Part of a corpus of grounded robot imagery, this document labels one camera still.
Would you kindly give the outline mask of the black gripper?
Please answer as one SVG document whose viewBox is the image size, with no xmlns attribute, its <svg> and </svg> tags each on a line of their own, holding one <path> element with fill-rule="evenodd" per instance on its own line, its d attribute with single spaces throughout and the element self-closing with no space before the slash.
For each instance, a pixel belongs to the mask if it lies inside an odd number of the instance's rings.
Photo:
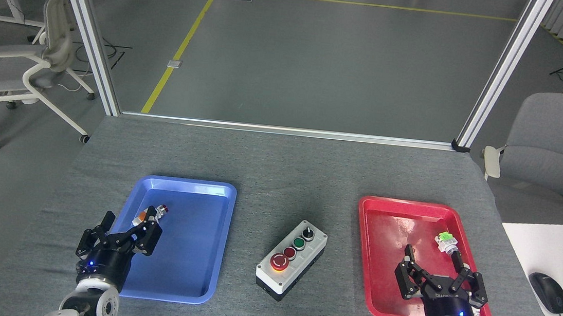
<svg viewBox="0 0 563 316">
<path fill-rule="evenodd" d="M 80 261 L 76 264 L 76 282 L 97 277 L 122 291 L 131 268 L 133 253 L 139 252 L 150 256 L 162 229 L 160 219 L 166 208 L 151 207 L 142 211 L 132 221 L 132 227 L 116 234 L 116 241 L 111 242 L 109 230 L 116 220 L 113 212 L 106 212 L 101 223 L 93 229 L 86 229 L 76 249 Z"/>
<path fill-rule="evenodd" d="M 413 250 L 411 244 L 405 246 L 404 258 L 397 264 L 394 273 L 403 299 L 423 295 L 425 316 L 475 316 L 473 309 L 479 310 L 488 302 L 482 274 L 473 271 L 464 262 L 458 249 L 449 255 L 458 273 L 451 284 L 437 282 L 433 275 L 419 266 Z M 461 288 L 463 282 L 468 282 L 470 295 Z"/>
</svg>

